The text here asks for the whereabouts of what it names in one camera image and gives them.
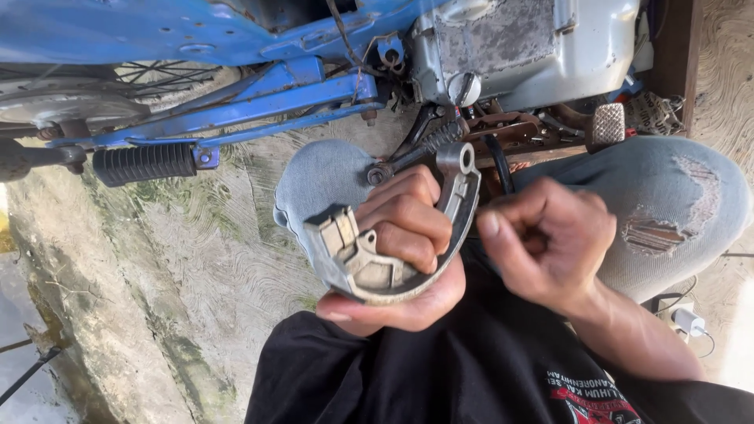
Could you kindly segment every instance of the torn knee of jeans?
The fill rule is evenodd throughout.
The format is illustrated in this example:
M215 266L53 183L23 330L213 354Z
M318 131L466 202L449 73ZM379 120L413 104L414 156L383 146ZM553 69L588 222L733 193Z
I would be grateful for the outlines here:
M696 234L678 228L678 224L647 218L631 217L623 228L623 240L631 250L650 255L671 254L684 241Z
M686 157L673 157L673 161L702 189L701 196L688 211L688 223L680 225L650 217L640 206L626 221L623 240L639 253L650 255L672 254L682 243L704 230L720 205L720 178L699 161Z

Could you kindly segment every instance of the red graphic on shirt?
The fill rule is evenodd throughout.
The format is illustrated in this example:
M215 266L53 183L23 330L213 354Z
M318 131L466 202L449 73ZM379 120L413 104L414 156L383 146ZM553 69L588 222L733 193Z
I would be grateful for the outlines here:
M574 424L641 424L639 414L623 400L590 401L575 395L565 387L553 389L552 399L563 399L568 405Z

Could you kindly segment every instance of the black t-shirt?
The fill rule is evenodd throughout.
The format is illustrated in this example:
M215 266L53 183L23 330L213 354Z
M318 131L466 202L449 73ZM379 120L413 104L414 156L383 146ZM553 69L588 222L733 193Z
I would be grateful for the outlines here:
M467 290L419 333L352 336L310 312L262 350L246 424L754 423L754 395L702 382L611 381L559 317L464 255Z

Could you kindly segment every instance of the light blue jeans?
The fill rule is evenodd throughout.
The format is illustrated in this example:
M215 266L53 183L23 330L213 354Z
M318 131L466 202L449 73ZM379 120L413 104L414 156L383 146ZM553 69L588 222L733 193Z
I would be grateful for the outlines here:
M310 143L291 158L275 191L274 218L296 235L331 204L356 209L371 190L374 163L343 140ZM751 223L751 195L739 167L681 137L631 137L595 155L584 153L513 174L516 190L541 176L595 192L618 217L615 241L599 278L637 302L705 269Z

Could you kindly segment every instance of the hand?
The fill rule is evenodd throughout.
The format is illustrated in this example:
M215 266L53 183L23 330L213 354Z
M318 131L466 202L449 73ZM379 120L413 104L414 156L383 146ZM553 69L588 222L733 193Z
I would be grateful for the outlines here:
M598 195L549 178L485 208L477 226L508 290L566 316L593 295L615 237L615 215Z
M412 167L371 191L354 212L360 231L377 232L377 253L398 257L420 272L437 269L437 255L450 246L450 219L434 208L440 184L424 165ZM390 306L365 306L337 293L317 303L317 316L358 336L384 326L420 331L432 325L463 297L466 277L456 255L445 272L414 299Z

